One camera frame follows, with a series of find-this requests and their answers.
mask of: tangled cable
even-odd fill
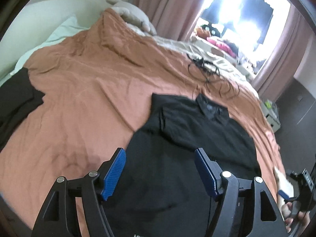
[[[220,74],[220,71],[219,71],[219,68],[211,61],[207,61],[205,60],[203,57],[201,59],[199,58],[196,58],[196,59],[193,59],[193,58],[190,58],[190,56],[187,54],[187,57],[189,60],[191,60],[191,63],[188,65],[188,72],[190,74],[190,76],[197,80],[197,81],[201,81],[201,82],[204,82],[204,86],[207,88],[207,90],[209,92],[210,89],[209,87],[212,87],[214,90],[218,91],[218,94],[219,96],[222,98],[222,95],[227,95],[228,93],[230,93],[231,89],[233,89],[234,93],[231,97],[226,97],[228,100],[229,99],[233,99],[234,97],[238,96],[239,93],[240,93],[240,88],[239,88],[239,85],[237,84],[237,87],[238,87],[238,92],[236,93],[235,92],[235,88],[233,87],[233,84],[226,78],[222,78],[221,77],[221,74]],[[191,72],[190,72],[190,66],[194,64],[199,70],[200,72],[202,73],[202,75],[205,77],[205,79],[201,80],[201,79],[198,79],[197,77],[195,77]],[[205,66],[205,64],[209,64],[209,65],[212,65],[215,67],[215,70],[212,70],[208,67]],[[217,80],[211,80],[210,77],[211,76],[218,76],[218,79]],[[226,91],[226,92],[221,92],[222,91],[222,86],[220,86],[219,90],[216,89],[216,87],[214,86],[215,83],[218,83],[218,82],[223,82],[223,83],[228,83],[229,85],[229,90]]]

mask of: white pillow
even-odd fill
[[[156,29],[149,21],[147,15],[137,6],[124,2],[122,0],[106,0],[109,4],[113,5],[112,9],[119,15],[128,16],[127,19],[123,18],[127,23],[134,24],[139,27],[142,31],[145,31],[153,36],[157,34]]]
[[[24,63],[28,60],[28,58],[36,50],[46,47],[46,46],[58,44],[62,42],[63,40],[65,40],[67,37],[72,37],[75,34],[79,33],[80,31],[87,30],[87,29],[89,28],[79,26],[76,16],[71,16],[70,18],[65,20],[58,28],[56,28],[45,42],[27,51],[25,54],[23,54],[19,58],[18,62],[15,65],[14,70],[10,73],[10,75],[13,76],[15,73],[17,73],[23,67]]]

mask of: beige blanket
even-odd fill
[[[195,66],[188,72],[188,64],[182,54],[127,28],[111,9],[90,30],[34,52],[25,67],[31,83],[45,93],[44,104],[0,153],[0,192],[7,203],[32,228],[58,176],[82,177],[110,159],[117,147],[127,147],[149,116],[153,92],[192,99],[204,93],[226,106],[253,137],[263,179],[276,198],[273,167],[284,168],[259,101],[242,87],[238,94],[236,84],[225,94],[225,80],[205,84]]]

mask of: black polo shirt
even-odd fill
[[[227,108],[202,94],[196,100],[153,94],[150,117],[133,135],[114,194],[104,203],[115,236],[205,235],[210,197],[194,163],[200,147],[236,177],[261,175],[253,139]]]

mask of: stuffed toy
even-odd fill
[[[202,38],[202,39],[204,39],[204,40],[206,40],[206,38],[208,38],[208,37],[211,36],[211,33],[210,33],[208,30],[203,29],[202,27],[196,27],[196,28],[194,29],[194,33],[195,33],[198,37],[200,37],[200,38]]]
[[[149,21],[147,15],[140,8],[128,2],[123,2],[122,0],[106,1],[113,5],[111,9],[118,13],[126,23],[137,26],[140,30],[153,36],[157,34],[156,29]]]

